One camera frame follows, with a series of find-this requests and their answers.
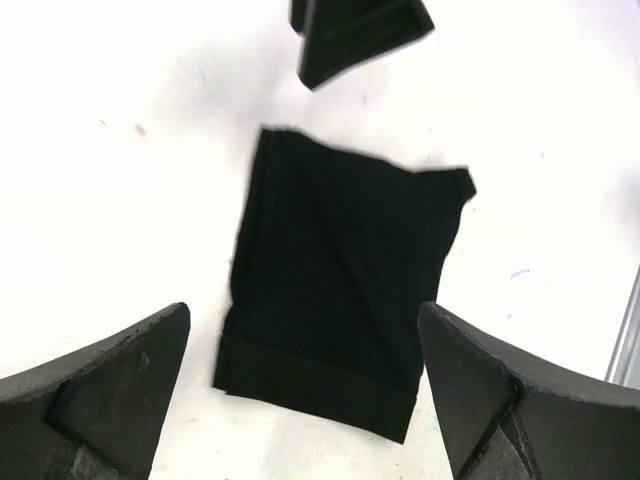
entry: paint speck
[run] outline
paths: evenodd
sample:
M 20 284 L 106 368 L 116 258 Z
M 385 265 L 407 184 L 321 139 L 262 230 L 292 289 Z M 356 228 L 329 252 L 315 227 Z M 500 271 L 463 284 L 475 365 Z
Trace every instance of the paint speck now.
M 140 125 L 139 123 L 136 123 L 136 126 L 133 127 L 133 129 L 135 130 L 135 132 L 140 135 L 142 138 L 147 136 L 147 131 L 142 127 L 142 125 Z
M 529 269 L 528 268 L 522 268 L 520 270 L 517 270 L 517 271 L 515 271 L 515 272 L 513 272 L 511 274 L 511 280 L 514 280 L 514 279 L 520 277 L 521 275 L 525 275 L 527 273 L 529 273 Z

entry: fabric hem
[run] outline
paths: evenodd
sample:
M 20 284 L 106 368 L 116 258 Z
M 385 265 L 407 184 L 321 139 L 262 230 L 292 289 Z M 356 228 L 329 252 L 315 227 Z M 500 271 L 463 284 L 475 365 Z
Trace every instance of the fabric hem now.
M 222 335 L 213 387 L 404 443 L 416 394 L 294 353 Z

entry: black cloth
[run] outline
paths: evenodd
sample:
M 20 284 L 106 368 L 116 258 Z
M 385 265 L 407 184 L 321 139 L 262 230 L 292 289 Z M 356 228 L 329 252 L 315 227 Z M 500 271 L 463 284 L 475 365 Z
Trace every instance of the black cloth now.
M 263 129 L 213 386 L 404 441 L 464 168 L 411 173 Z

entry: white table surface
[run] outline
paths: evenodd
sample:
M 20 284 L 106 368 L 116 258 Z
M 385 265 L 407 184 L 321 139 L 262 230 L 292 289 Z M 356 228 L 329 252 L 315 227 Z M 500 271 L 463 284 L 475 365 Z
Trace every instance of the white table surface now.
M 404 446 L 209 388 L 266 123 L 468 165 L 440 303 L 603 378 L 640 260 L 638 4 L 426 4 L 433 35 L 313 94 L 286 0 L 2 4 L 0 377 L 185 301 L 153 480 L 450 479 L 426 376 Z

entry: black object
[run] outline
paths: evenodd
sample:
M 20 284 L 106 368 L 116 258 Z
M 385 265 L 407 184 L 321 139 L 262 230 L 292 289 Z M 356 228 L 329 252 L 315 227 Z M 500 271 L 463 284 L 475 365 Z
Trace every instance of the black object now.
M 434 29 L 422 0 L 292 0 L 290 23 L 305 37 L 299 76 L 311 89 Z
M 263 130 L 213 386 L 402 442 L 466 169 L 411 173 Z
M 456 480 L 640 479 L 640 391 L 549 363 L 435 303 L 418 327 Z
M 174 304 L 1 380 L 0 478 L 147 479 L 189 328 Z

